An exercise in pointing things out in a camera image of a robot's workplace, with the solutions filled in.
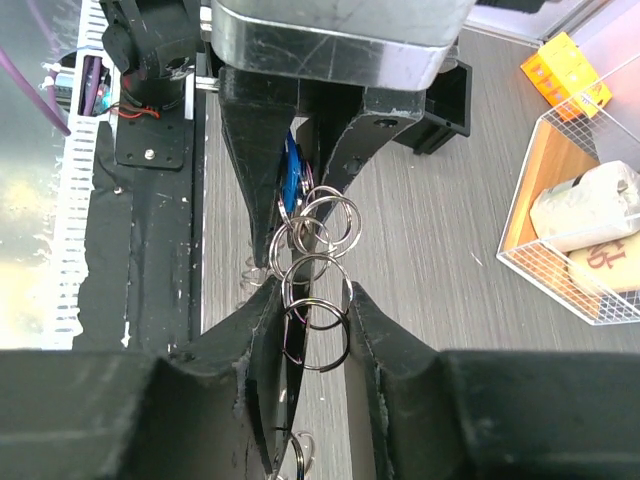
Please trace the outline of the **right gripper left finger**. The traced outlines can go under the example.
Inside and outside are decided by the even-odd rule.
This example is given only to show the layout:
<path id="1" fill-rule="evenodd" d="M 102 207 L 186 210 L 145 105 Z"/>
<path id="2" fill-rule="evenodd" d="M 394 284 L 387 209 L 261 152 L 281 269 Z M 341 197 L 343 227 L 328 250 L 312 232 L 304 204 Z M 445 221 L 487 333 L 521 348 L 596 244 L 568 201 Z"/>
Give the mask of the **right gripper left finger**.
<path id="1" fill-rule="evenodd" d="M 286 449 L 280 284 L 165 357 L 1 355 L 5 479 L 272 479 Z"/>

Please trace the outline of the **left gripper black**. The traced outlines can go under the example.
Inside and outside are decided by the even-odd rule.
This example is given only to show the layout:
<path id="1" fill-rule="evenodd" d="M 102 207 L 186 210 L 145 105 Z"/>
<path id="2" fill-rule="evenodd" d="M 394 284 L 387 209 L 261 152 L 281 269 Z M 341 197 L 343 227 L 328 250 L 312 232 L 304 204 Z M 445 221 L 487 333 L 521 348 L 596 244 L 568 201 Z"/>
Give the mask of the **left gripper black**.
<path id="1" fill-rule="evenodd" d="M 367 162 L 423 118 L 423 91 L 289 78 L 224 66 L 222 133 L 247 208 L 254 264 L 268 265 L 281 223 L 277 208 L 284 142 L 293 120 L 316 121 L 319 184 L 344 194 Z"/>

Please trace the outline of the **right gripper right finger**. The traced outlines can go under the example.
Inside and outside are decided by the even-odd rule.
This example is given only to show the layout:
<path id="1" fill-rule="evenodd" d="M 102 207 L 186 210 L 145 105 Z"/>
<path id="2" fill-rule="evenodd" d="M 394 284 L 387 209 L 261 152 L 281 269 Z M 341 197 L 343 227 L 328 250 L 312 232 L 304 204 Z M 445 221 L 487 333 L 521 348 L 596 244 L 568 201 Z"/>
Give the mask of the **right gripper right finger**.
<path id="1" fill-rule="evenodd" d="M 437 351 L 344 287 L 356 479 L 635 479 L 635 354 Z"/>

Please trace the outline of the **blue tagged key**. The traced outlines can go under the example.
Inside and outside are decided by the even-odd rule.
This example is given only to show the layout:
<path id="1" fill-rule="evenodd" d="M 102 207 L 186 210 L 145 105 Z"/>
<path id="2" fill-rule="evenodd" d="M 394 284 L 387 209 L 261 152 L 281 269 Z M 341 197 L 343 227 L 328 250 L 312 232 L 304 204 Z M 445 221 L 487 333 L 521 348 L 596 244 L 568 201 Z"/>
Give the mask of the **blue tagged key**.
<path id="1" fill-rule="evenodd" d="M 281 197 L 284 212 L 293 214 L 298 200 L 302 196 L 303 157 L 296 143 L 292 131 L 289 131 L 285 140 L 284 151 L 284 179 L 281 186 Z"/>

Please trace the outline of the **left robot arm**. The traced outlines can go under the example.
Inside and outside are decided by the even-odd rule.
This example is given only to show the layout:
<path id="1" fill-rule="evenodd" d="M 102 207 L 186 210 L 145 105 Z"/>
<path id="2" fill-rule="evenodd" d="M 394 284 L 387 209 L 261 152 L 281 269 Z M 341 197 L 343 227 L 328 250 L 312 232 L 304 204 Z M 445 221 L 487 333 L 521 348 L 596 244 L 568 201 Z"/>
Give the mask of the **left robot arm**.
<path id="1" fill-rule="evenodd" d="M 180 120 L 185 73 L 198 56 L 219 83 L 221 132 L 249 215 L 252 255 L 268 263 L 282 223 L 277 205 L 287 180 L 287 141 L 296 117 L 304 123 L 295 150 L 318 183 L 345 192 L 365 164 L 386 144 L 398 142 L 425 153 L 430 103 L 425 91 L 396 91 L 313 79 L 316 66 L 342 54 L 356 55 L 348 39 L 312 41 L 281 27 L 241 31 L 240 44 L 256 57 L 256 70 L 231 65 L 204 39 L 197 1 L 105 1 L 108 25 L 102 40 L 120 70 L 124 98 L 159 113 L 131 120 L 117 135 L 115 157 L 132 166 L 149 147 L 156 165 L 174 170 L 195 141 L 196 125 Z"/>

